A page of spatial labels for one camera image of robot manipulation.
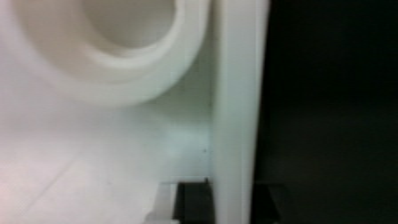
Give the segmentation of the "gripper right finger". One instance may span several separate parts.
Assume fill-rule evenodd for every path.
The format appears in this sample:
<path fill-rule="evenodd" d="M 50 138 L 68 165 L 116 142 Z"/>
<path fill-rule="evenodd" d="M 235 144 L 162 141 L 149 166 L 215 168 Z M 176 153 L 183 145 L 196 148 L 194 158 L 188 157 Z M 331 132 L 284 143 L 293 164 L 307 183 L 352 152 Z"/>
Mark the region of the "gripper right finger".
<path fill-rule="evenodd" d="M 252 191 L 252 224 L 286 224 L 286 189 L 281 184 L 256 182 Z"/>

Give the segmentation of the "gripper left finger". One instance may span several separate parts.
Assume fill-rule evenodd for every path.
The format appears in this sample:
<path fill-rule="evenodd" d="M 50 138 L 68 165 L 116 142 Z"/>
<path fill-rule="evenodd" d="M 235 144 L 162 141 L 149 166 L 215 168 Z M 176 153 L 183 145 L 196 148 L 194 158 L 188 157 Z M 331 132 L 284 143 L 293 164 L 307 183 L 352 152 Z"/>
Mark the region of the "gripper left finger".
<path fill-rule="evenodd" d="M 215 224 L 213 191 L 208 180 L 178 183 L 172 219 L 180 224 Z"/>

